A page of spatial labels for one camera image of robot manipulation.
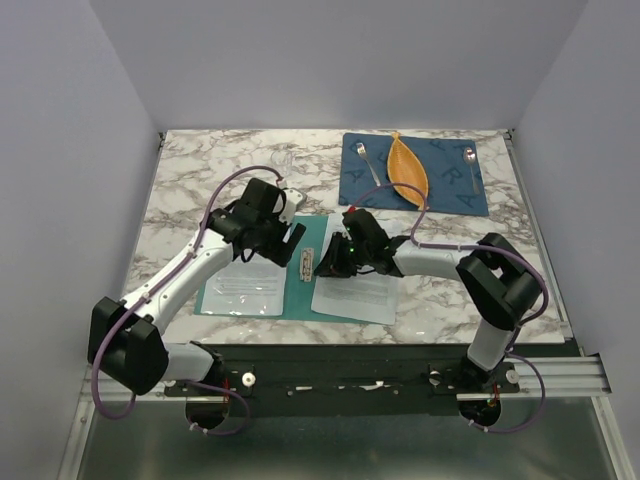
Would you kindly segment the teal green folder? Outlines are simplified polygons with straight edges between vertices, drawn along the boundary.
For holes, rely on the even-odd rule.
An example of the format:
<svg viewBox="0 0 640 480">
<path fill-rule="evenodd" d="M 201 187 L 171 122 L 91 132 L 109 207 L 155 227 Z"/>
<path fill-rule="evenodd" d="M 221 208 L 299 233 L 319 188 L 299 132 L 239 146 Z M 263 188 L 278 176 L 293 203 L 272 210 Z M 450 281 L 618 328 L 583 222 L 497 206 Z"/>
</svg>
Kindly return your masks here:
<svg viewBox="0 0 640 480">
<path fill-rule="evenodd" d="M 310 283 L 304 283 L 299 277 L 299 261 L 301 250 L 305 247 L 314 249 L 314 264 L 321 256 L 323 238 L 329 216 L 298 216 L 296 222 L 306 227 L 301 243 L 296 247 L 293 257 L 286 269 L 286 284 L 284 291 L 284 310 L 278 317 L 248 317 L 271 318 L 281 320 L 319 321 L 337 323 L 365 323 L 358 321 L 334 321 L 327 316 L 321 316 L 311 310 L 311 300 L 315 286 L 314 277 Z"/>
</svg>

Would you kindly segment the white printed paper files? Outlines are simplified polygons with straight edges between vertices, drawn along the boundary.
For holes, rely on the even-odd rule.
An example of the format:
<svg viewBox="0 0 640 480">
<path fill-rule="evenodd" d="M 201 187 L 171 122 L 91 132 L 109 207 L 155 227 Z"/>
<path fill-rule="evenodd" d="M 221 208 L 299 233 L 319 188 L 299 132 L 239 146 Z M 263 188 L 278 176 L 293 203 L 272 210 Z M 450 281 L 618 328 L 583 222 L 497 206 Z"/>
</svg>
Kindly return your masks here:
<svg viewBox="0 0 640 480">
<path fill-rule="evenodd" d="M 331 214 L 327 219 L 321 256 L 324 256 L 332 235 L 344 234 L 343 215 Z M 358 321 L 381 325 L 395 322 L 398 304 L 399 279 L 362 268 L 349 278 L 313 276 L 315 286 L 311 310 L 334 321 Z"/>
</svg>

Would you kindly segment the silver folder clip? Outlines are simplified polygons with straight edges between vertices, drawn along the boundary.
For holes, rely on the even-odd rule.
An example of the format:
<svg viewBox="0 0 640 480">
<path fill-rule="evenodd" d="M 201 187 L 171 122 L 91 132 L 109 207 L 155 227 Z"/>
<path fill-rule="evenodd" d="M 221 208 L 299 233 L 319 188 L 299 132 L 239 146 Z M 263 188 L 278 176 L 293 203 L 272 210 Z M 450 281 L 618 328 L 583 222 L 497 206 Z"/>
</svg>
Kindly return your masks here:
<svg viewBox="0 0 640 480">
<path fill-rule="evenodd" d="M 301 250 L 299 261 L 299 277 L 304 283 L 310 283 L 313 278 L 314 249 L 305 247 Z"/>
</svg>

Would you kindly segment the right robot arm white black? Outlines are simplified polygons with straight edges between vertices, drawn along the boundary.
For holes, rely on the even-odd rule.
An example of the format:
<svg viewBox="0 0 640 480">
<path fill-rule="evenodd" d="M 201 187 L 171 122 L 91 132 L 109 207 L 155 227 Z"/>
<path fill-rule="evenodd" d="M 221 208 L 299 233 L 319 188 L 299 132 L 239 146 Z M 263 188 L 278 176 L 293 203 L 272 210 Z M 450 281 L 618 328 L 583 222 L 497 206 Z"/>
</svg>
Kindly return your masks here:
<svg viewBox="0 0 640 480">
<path fill-rule="evenodd" d="M 522 325 L 541 316 L 549 303 L 542 276 L 500 234 L 465 245 L 420 243 L 414 235 L 389 236 L 370 212 L 352 207 L 314 274 L 350 278 L 364 267 L 385 276 L 430 276 L 464 285 L 481 317 L 459 370 L 462 384 L 474 392 L 494 383 Z"/>
</svg>

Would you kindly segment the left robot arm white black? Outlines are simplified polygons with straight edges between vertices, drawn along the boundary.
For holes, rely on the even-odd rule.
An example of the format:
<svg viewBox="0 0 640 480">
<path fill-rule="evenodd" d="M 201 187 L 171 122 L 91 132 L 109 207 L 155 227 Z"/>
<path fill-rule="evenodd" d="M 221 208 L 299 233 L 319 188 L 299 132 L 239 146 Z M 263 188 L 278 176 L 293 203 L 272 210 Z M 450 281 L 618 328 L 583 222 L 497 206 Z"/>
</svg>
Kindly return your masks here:
<svg viewBox="0 0 640 480">
<path fill-rule="evenodd" d="M 305 232 L 295 223 L 306 196 L 252 178 L 239 199 L 209 208 L 187 244 L 151 279 L 120 300 L 101 299 L 91 313 L 91 381 L 104 373 L 133 394 L 161 381 L 187 381 L 201 395 L 222 380 L 215 354 L 196 343 L 167 343 L 163 335 L 182 306 L 214 274 L 236 260 L 262 257 L 286 267 Z"/>
</svg>

